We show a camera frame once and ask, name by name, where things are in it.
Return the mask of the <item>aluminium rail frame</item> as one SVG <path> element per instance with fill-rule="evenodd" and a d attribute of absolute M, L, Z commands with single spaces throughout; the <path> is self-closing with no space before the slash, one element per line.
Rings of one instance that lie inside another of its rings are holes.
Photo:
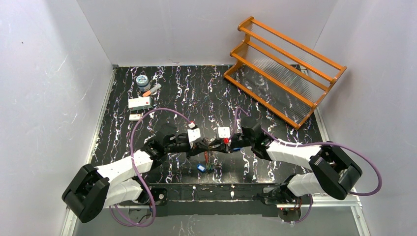
<path fill-rule="evenodd" d="M 168 190 L 156 219 L 145 228 L 116 221 L 104 209 L 81 223 L 67 214 L 63 236 L 368 236 L 358 197 L 339 201 L 315 195 L 294 213 L 289 206 L 266 205 L 253 196 L 269 184 L 156 184 Z"/>

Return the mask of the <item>small white flat box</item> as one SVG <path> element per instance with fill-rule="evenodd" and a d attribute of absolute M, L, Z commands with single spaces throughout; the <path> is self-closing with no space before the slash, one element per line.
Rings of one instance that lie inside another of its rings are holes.
<path fill-rule="evenodd" d="M 139 121 L 142 117 L 142 114 L 130 114 L 129 121 Z"/>

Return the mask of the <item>orange and white tube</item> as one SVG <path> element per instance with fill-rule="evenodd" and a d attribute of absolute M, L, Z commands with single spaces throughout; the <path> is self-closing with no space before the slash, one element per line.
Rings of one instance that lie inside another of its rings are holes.
<path fill-rule="evenodd" d="M 156 84 L 154 87 L 152 87 L 150 90 L 143 93 L 142 97 L 149 97 L 155 92 L 157 92 L 162 86 L 160 84 Z"/>

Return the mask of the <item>keyring with coloured key tags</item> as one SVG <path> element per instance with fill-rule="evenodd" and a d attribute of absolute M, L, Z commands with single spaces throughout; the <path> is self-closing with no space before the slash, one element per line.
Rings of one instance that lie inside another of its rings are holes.
<path fill-rule="evenodd" d="M 205 164 L 197 164 L 196 169 L 200 173 L 210 174 L 222 168 L 221 163 L 216 159 L 213 151 L 204 152 Z"/>

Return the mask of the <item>white medicine box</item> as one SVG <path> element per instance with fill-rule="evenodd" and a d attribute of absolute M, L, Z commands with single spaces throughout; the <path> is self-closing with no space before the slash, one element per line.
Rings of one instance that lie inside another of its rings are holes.
<path fill-rule="evenodd" d="M 152 107 L 150 97 L 138 97 L 128 100 L 128 108 L 131 111 L 144 110 Z"/>

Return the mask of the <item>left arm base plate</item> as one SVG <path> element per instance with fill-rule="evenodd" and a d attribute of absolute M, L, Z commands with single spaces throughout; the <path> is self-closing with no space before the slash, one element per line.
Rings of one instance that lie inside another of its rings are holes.
<path fill-rule="evenodd" d="M 166 188 L 151 187 L 152 194 L 156 206 L 164 206 L 168 201 L 168 190 Z M 139 205 L 151 205 L 150 196 L 146 190 L 143 190 L 138 198 Z"/>

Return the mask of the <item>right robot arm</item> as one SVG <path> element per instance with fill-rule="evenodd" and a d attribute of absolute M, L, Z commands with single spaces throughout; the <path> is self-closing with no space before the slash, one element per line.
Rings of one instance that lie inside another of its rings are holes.
<path fill-rule="evenodd" d="M 350 156 L 331 142 L 300 145 L 283 141 L 265 131 L 253 118 L 241 121 L 242 132 L 232 134 L 230 128 L 219 127 L 217 137 L 208 149 L 232 153 L 250 147 L 256 157 L 286 162 L 309 170 L 292 174 L 279 187 L 269 192 L 270 199 L 289 202 L 307 194 L 327 194 L 343 200 L 362 176 L 362 170 Z"/>

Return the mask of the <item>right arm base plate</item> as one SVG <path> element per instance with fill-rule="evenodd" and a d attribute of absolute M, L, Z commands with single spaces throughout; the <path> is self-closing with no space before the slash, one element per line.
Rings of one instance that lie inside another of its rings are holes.
<path fill-rule="evenodd" d="M 314 202 L 309 195 L 297 197 L 289 190 L 281 190 L 280 187 L 265 187 L 261 193 L 253 196 L 253 199 L 260 200 L 266 205 L 289 205 L 289 208 L 298 208 Z"/>

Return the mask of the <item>orange wooden shelf rack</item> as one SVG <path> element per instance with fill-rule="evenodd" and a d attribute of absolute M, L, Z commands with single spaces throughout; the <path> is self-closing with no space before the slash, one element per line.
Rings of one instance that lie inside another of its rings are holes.
<path fill-rule="evenodd" d="M 256 20 L 242 21 L 244 39 L 230 52 L 224 78 L 298 129 L 347 67 Z"/>

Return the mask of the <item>round blue-white jar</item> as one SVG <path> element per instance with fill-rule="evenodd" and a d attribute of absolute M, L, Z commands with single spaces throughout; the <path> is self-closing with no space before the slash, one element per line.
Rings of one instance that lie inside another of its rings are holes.
<path fill-rule="evenodd" d="M 146 92 L 150 90 L 150 82 L 149 82 L 149 78 L 147 75 L 141 74 L 136 77 L 135 81 L 136 81 L 139 91 Z"/>

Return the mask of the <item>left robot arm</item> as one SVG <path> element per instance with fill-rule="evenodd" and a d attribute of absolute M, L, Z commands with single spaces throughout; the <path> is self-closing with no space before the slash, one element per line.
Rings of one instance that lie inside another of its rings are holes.
<path fill-rule="evenodd" d="M 61 199 L 81 222 L 87 223 L 103 208 L 138 200 L 145 187 L 136 174 L 155 169 L 166 160 L 169 153 L 185 153 L 191 157 L 208 149 L 209 144 L 199 128 L 177 134 L 174 125 L 164 124 L 133 155 L 98 167 L 83 165 L 64 190 Z"/>

